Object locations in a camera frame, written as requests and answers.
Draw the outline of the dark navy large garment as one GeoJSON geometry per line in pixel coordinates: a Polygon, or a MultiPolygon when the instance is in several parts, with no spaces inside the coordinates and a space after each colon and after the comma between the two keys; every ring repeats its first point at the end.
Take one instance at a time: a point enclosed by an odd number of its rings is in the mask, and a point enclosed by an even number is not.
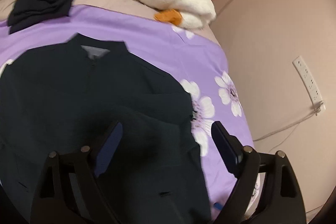
{"type": "Polygon", "coordinates": [[[124,42],[76,34],[28,50],[1,75],[1,182],[29,223],[48,155],[122,137],[97,184],[119,223],[208,223],[191,96],[124,42]]]}

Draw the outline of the white power strip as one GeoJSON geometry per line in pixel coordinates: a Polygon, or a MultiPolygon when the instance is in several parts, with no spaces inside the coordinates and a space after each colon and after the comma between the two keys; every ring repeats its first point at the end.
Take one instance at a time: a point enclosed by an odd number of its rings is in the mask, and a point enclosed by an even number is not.
{"type": "Polygon", "coordinates": [[[303,82],[303,85],[306,88],[306,91],[313,105],[315,115],[322,114],[326,109],[325,102],[322,98],[322,93],[320,92],[318,85],[305,60],[302,56],[298,56],[296,59],[293,60],[292,64],[294,65],[297,73],[299,74],[303,82]]]}

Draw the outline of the purple floral bed sheet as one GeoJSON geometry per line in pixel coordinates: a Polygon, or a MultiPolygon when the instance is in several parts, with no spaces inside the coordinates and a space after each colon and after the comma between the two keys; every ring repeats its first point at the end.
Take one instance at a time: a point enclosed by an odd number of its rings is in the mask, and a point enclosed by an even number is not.
{"type": "Polygon", "coordinates": [[[222,122],[243,145],[252,145],[252,135],[234,82],[228,75],[228,61],[222,48],[214,38],[169,24],[76,5],[64,18],[46,20],[14,34],[2,20],[1,67],[11,68],[25,51],[64,43],[75,34],[124,42],[130,53],[171,74],[190,92],[198,109],[193,133],[201,145],[211,214],[216,218],[236,180],[226,170],[211,138],[212,122],[222,122]]]}

